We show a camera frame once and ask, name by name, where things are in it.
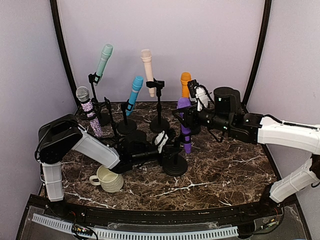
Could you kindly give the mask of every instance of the marble tabletop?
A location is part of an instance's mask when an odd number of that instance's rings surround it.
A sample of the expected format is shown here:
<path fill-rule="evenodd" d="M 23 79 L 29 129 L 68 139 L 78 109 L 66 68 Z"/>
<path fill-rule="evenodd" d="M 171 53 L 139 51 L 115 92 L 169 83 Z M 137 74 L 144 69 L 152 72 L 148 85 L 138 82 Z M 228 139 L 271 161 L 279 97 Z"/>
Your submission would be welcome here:
<path fill-rule="evenodd" d="M 176 102 L 163 102 L 162 115 L 177 133 L 180 124 L 171 111 Z M 116 122 L 122 120 L 119 103 L 112 104 Z M 129 117 L 137 129 L 146 132 L 149 141 L 156 135 L 149 129 L 157 115 L 156 102 L 137 102 Z M 93 133 L 88 121 L 79 123 Z M 102 128 L 105 137 L 112 137 L 111 126 Z M 257 202 L 264 187 L 276 176 L 260 145 L 242 143 L 226 138 L 216 142 L 204 127 L 192 136 L 192 152 L 180 153 L 188 163 L 181 177 L 164 173 L 157 161 L 125 172 L 123 188 L 116 193 L 93 186 L 89 177 L 95 175 L 100 164 L 81 153 L 70 151 L 62 160 L 62 182 L 67 202 L 85 206 L 139 211 L 181 211 L 236 206 Z"/>

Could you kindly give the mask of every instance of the mug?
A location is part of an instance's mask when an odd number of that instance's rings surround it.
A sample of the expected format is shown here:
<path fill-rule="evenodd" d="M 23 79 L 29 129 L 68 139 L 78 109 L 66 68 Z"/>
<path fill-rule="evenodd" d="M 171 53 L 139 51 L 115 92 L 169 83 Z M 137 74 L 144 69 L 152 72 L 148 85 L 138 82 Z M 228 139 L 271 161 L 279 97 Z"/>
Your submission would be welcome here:
<path fill-rule="evenodd" d="M 89 178 L 89 181 L 93 186 L 101 185 L 102 189 L 108 193 L 118 192 L 124 185 L 121 174 L 116 174 L 103 165 L 98 168 L 96 175 Z"/>

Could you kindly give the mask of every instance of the silver microphone head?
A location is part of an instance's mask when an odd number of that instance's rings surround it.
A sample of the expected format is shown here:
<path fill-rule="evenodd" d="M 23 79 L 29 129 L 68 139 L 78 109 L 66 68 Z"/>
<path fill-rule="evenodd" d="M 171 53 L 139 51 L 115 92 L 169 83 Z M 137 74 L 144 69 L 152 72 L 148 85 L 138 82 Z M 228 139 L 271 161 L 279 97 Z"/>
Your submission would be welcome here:
<path fill-rule="evenodd" d="M 80 102 L 86 102 L 90 98 L 90 92 L 85 86 L 80 86 L 75 91 L 76 98 Z"/>

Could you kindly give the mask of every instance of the teal microphone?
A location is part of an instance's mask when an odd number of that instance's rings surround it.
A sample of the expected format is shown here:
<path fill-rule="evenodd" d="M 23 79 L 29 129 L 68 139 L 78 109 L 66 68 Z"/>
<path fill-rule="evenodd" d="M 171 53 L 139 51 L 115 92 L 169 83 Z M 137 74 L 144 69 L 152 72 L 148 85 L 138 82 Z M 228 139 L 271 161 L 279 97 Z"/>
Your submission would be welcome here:
<path fill-rule="evenodd" d="M 101 52 L 101 58 L 98 64 L 98 68 L 95 72 L 95 79 L 94 79 L 94 85 L 98 85 L 98 82 L 102 78 L 102 75 L 104 74 L 104 70 L 106 68 L 107 62 L 112 54 L 112 50 L 114 49 L 114 46 L 111 44 L 106 44 Z"/>
<path fill-rule="evenodd" d="M 132 111 L 134 110 L 136 100 L 139 94 L 140 89 L 144 84 L 144 78 L 142 76 L 136 76 L 132 83 L 132 91 L 129 98 L 128 108 L 126 110 L 126 115 L 130 116 Z"/>

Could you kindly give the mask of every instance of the mug handle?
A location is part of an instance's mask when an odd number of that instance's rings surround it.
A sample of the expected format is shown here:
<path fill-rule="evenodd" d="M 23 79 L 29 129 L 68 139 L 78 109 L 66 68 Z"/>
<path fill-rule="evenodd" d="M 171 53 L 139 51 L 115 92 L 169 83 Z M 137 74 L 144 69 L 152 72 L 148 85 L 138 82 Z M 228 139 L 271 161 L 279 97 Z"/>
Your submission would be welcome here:
<path fill-rule="evenodd" d="M 97 175 L 92 175 L 92 176 L 90 176 L 90 178 L 89 178 L 90 183 L 91 183 L 93 186 L 99 186 L 99 185 L 100 185 L 100 181 L 94 181 L 95 179 L 98 179 L 98 176 L 97 176 Z"/>

